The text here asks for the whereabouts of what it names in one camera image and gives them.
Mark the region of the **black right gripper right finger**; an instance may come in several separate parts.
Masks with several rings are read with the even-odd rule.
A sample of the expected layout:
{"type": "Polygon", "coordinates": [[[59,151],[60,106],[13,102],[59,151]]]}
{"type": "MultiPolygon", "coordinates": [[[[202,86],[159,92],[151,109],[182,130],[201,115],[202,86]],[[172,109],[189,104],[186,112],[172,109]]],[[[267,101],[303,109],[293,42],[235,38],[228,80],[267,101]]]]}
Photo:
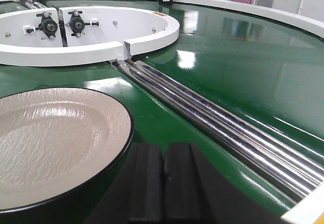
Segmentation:
{"type": "Polygon", "coordinates": [[[167,223],[284,223],[232,185],[195,143],[170,143],[165,173],[167,223]]]}

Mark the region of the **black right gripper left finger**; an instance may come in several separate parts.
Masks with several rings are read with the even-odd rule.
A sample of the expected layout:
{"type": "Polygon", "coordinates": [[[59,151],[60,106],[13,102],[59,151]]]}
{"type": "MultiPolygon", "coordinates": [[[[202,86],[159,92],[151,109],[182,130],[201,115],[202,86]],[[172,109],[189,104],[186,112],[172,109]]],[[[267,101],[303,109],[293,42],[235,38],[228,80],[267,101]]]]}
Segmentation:
{"type": "Polygon", "coordinates": [[[133,143],[86,223],[162,223],[163,158],[158,144],[133,143]]]}

